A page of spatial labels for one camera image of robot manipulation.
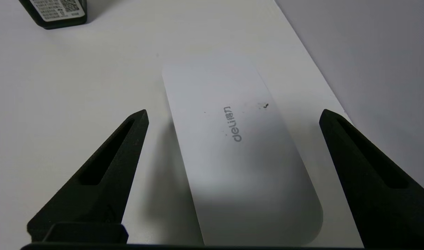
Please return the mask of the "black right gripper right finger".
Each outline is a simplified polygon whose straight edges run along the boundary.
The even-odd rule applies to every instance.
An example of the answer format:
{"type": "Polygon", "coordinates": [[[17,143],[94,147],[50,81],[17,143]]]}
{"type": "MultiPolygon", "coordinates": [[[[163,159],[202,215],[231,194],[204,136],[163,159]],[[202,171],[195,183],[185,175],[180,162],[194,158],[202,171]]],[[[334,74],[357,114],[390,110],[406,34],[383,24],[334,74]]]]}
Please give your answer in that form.
{"type": "Polygon", "coordinates": [[[341,115],[319,126],[365,248],[424,248],[424,188],[341,115]]]}

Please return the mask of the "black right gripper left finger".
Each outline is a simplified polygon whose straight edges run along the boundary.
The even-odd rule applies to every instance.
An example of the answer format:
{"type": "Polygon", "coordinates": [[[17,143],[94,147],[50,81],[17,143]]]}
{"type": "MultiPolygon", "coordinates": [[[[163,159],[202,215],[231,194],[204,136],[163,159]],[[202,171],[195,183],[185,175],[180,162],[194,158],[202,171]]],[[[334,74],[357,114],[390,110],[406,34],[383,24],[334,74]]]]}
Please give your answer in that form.
{"type": "Polygon", "coordinates": [[[33,243],[125,244],[122,225],[149,126],[131,114],[28,222],[33,243]]]}

